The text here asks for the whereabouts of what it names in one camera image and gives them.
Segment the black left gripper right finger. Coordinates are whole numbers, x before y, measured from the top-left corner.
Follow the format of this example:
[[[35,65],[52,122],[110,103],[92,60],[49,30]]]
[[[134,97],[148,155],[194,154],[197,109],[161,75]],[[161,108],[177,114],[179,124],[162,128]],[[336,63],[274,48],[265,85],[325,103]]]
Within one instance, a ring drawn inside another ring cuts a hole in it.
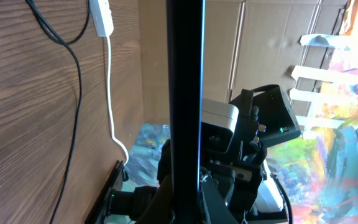
[[[220,196],[214,179],[209,174],[202,174],[201,187],[201,217],[207,224],[238,224],[228,210],[223,198]]]

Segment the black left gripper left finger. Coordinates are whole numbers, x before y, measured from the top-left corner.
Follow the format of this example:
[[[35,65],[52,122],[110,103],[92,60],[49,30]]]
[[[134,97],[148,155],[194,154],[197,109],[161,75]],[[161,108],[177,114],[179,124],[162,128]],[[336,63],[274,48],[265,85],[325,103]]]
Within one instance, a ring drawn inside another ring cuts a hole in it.
[[[170,224],[172,221],[172,176],[166,175],[145,212],[136,224]]]

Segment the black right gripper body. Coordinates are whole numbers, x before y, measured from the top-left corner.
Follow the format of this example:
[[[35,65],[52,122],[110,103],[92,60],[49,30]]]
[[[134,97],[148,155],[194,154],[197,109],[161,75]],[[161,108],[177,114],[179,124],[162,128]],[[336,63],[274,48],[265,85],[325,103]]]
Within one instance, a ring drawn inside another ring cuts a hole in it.
[[[171,140],[162,146],[158,162],[157,180],[162,183],[165,176],[173,176],[174,202],[184,208],[188,202],[195,202],[196,191],[200,191],[201,174],[205,170],[217,182],[220,196],[228,203],[232,213],[248,212],[254,206],[262,180],[265,177],[262,163],[267,148],[260,142],[232,139],[225,154],[199,151],[187,154],[186,150],[176,152]]]

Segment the dark blue Samsung smartphone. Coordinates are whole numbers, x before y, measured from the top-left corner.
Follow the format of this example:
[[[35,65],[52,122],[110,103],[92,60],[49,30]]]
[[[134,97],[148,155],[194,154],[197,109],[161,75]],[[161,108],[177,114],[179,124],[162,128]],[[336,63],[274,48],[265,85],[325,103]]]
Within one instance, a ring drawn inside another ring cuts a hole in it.
[[[167,6],[174,223],[198,223],[205,1]]]

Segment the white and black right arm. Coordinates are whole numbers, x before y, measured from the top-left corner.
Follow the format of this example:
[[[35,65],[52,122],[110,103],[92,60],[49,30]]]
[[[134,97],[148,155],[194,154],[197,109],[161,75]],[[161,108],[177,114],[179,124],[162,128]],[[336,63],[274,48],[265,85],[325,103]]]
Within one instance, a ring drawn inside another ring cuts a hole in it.
[[[267,149],[300,135],[295,115],[278,85],[265,85],[225,104],[203,100],[200,223],[293,222],[288,195],[267,164]],[[174,223],[171,145],[158,162],[158,186],[131,192],[110,188],[100,223],[127,216],[134,223]]]

